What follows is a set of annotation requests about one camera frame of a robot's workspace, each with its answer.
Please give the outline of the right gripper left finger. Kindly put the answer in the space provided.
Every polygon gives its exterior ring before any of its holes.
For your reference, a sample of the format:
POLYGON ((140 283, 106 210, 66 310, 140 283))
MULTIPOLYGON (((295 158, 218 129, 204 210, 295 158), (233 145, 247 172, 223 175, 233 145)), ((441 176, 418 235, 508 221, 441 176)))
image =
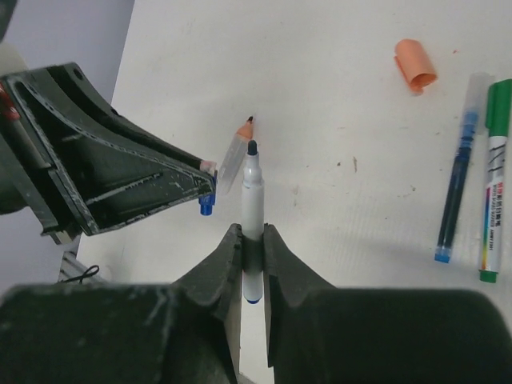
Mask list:
POLYGON ((1 299, 4 383, 236 383, 242 233, 174 283, 16 286, 1 299))

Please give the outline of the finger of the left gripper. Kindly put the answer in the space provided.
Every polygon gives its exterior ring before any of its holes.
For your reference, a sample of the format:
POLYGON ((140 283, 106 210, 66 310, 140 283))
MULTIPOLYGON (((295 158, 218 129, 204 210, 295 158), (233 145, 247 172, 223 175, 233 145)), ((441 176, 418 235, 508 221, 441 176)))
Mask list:
POLYGON ((96 235, 214 192, 214 175, 100 126, 47 71, 1 78, 1 212, 96 235))
POLYGON ((161 140, 121 116, 92 86, 77 63, 69 62, 62 65, 48 66, 46 71, 73 104, 108 131, 201 172, 216 173, 214 162, 201 160, 161 140))

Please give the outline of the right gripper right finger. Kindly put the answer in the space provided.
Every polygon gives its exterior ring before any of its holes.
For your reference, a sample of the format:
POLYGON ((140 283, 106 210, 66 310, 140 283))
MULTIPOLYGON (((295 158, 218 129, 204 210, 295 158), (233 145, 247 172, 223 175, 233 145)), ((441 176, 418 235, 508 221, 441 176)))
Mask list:
POLYGON ((511 336, 471 290, 337 288, 266 225, 267 361, 277 383, 508 383, 511 336))

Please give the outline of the blue pen cap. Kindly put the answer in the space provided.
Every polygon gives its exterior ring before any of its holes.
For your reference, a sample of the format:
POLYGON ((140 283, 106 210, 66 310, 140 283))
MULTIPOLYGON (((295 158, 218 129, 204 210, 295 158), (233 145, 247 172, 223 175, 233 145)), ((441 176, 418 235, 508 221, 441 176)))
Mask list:
POLYGON ((214 173, 214 192, 198 199, 200 205, 200 214, 202 216, 210 216, 213 213, 213 208, 216 203, 216 187, 217 187, 217 173, 214 173))

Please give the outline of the orange tip marker pen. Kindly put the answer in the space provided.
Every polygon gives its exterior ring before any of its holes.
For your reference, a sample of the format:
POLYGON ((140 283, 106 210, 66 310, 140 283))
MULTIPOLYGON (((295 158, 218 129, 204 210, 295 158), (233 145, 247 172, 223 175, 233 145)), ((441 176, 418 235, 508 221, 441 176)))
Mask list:
POLYGON ((239 172, 249 141, 254 134, 254 117, 249 116, 245 124, 238 128, 228 147, 226 155, 218 170, 217 194, 229 193, 239 172))

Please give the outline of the white pen blue end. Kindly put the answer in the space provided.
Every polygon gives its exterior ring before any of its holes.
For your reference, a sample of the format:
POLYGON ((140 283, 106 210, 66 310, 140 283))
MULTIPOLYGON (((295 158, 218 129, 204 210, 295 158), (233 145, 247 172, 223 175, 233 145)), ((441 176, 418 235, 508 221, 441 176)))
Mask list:
POLYGON ((242 288, 245 300, 256 304, 263 296, 263 250, 265 183, 258 144, 248 143, 242 180, 242 288))

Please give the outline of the blue gel pen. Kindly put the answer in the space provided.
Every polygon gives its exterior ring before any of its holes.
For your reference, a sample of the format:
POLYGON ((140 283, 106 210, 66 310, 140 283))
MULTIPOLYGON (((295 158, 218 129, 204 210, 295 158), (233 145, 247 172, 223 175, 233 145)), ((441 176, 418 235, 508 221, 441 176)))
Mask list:
POLYGON ((454 156, 454 163, 450 174, 450 182, 434 253, 434 260, 442 263, 449 263, 451 259, 454 236, 458 223, 458 214, 476 136, 472 125, 461 126, 461 118, 459 126, 460 136, 454 156))

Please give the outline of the dark green pen cap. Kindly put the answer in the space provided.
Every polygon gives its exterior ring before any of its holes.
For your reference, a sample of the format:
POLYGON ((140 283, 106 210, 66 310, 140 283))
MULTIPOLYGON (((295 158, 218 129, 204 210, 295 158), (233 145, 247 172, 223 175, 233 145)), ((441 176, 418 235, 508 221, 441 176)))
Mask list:
POLYGON ((495 82, 488 89, 486 128, 489 136, 507 137, 511 112, 512 79, 495 82))

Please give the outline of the white pen dark green end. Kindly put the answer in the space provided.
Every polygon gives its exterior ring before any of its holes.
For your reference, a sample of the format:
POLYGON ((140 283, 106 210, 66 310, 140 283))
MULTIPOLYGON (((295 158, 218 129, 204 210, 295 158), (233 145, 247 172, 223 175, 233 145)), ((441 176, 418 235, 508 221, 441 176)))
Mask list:
POLYGON ((496 283, 501 266, 503 201, 508 136, 489 136, 479 279, 496 283))

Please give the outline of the clear pen cap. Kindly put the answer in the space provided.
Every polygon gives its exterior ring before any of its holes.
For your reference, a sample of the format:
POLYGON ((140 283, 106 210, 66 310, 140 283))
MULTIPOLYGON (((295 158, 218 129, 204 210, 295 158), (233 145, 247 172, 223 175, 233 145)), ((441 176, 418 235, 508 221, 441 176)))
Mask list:
POLYGON ((484 133, 488 89, 493 82, 494 76, 488 73, 474 73, 469 78, 461 126, 472 125, 476 135, 484 133))

